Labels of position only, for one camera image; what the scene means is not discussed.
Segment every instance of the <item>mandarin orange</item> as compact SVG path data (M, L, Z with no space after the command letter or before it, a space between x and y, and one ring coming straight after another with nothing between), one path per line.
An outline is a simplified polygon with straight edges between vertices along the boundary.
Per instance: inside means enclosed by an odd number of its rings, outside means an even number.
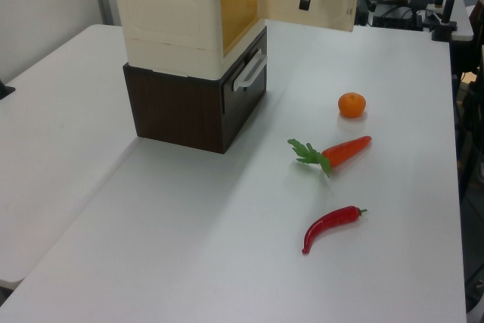
M338 108L345 117L360 117L365 111L366 100L356 92L348 92L338 100Z

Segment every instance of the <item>drawer handle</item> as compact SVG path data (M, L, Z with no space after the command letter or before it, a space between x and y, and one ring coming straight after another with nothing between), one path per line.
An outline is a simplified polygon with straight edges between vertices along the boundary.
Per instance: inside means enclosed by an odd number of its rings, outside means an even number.
M252 57L250 62L242 70L240 75L235 79L234 91L237 91L237 89L240 87L249 87L252 85L266 64L267 55L262 54L262 51L259 49L254 57Z

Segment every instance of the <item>red pepper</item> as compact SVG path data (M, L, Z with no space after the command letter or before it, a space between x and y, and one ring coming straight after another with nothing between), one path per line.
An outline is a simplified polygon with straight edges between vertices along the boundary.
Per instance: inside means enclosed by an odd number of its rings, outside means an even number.
M311 227L306 232L306 236L304 237L304 248L302 249L302 253L307 254L311 250L312 242L314 239L328 230L329 228L346 225L347 223L351 223L356 221L359 216L363 212L367 210L360 210L358 207L355 206L348 206L341 208L339 210L335 210L333 212L328 213L325 216L322 216L318 221L313 223Z

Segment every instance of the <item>green carrot top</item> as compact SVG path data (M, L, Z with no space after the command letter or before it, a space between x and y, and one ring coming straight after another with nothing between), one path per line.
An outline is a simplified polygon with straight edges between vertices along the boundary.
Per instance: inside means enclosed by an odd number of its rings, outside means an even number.
M323 172L329 177L331 175L331 165L330 160L327 159L324 155L321 155L318 151L316 151L311 144L306 144L306 146L296 139L290 139L287 141L289 144L293 145L293 151L296 152L300 158L296 160L301 163L307 164L319 164L323 169Z

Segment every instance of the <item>toy carrot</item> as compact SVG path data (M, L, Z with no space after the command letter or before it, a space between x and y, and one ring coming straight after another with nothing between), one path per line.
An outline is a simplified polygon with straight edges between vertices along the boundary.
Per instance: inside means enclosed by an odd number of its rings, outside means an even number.
M296 160L301 163L319 164L323 172L330 176L331 168L339 166L341 163L347 161L370 144L371 136L363 136L361 138L347 141L346 143L335 145L331 148L318 153L311 144L306 146L301 144L296 139L290 139L287 142L294 146L293 150L300 158Z

